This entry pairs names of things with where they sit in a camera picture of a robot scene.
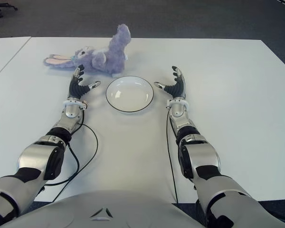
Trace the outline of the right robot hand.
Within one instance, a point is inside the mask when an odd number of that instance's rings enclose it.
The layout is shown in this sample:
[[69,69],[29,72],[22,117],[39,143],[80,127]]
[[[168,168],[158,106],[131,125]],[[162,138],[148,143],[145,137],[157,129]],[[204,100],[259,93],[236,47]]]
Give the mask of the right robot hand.
[[174,81],[176,82],[174,85],[164,85],[160,82],[154,82],[154,85],[161,90],[165,91],[166,93],[170,94],[173,98],[186,98],[186,89],[185,89],[185,78],[181,70],[176,67],[172,66]]

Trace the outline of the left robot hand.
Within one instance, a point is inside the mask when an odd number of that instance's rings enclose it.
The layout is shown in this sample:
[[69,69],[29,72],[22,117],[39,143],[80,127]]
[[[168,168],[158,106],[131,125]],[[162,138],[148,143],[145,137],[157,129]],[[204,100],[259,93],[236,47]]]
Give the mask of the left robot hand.
[[80,82],[83,80],[81,76],[84,74],[84,69],[83,65],[79,65],[75,69],[69,84],[68,98],[81,99],[84,94],[100,86],[100,81],[95,81],[89,85],[80,85]]

